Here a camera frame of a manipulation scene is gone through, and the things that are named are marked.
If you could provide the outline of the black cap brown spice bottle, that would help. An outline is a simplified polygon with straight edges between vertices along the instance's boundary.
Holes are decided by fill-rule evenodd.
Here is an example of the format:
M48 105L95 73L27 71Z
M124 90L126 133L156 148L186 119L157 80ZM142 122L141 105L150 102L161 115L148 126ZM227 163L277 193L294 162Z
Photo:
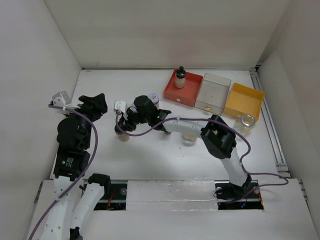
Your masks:
M121 142L127 142L130 139L130 136L122 133L116 126L114 127L114 132L117 135L117 138Z

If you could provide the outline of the glass jar beige contents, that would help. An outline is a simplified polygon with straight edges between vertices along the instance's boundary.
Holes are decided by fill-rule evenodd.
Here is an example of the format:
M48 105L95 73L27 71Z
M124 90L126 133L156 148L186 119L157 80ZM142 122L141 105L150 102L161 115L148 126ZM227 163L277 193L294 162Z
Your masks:
M185 146L194 146L196 144L197 139L198 139L196 136L186 134L186 133L183 133L181 135L181 138L182 138L182 143Z

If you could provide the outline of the black cap white powder bottle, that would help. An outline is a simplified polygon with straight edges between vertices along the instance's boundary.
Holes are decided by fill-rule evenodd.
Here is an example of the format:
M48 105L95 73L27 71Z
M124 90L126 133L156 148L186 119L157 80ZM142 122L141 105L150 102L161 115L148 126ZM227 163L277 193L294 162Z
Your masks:
M183 66L180 66L175 72L174 86L178 89L182 89L185 86L186 71Z

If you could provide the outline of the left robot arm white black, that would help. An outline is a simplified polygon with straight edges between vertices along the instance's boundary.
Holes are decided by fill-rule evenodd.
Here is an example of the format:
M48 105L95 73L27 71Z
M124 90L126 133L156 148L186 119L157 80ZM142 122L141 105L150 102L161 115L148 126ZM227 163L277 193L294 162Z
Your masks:
M111 178L94 173L87 184L83 177L92 164L98 143L88 153L91 136L98 138L94 122L108 111L105 95L100 93L79 97L74 105L65 91L52 97L49 108L65 115L57 126L58 149L54 164L53 202L35 224L29 239L32 239L43 220L46 220L40 236L42 240L81 240L85 224L101 198L111 194Z

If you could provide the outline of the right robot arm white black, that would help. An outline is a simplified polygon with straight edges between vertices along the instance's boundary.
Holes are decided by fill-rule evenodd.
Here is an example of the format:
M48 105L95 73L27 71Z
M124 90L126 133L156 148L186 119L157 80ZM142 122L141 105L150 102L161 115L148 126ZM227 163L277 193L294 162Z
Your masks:
M164 133L181 133L201 139L210 155L219 159L225 168L229 182L216 190L217 197L235 201L249 192L252 178L247 173L236 149L236 133L220 116L187 118L170 110L157 108L146 96L135 98L131 106L123 101L114 104L115 132L119 136L133 136L138 125L147 124L151 130Z

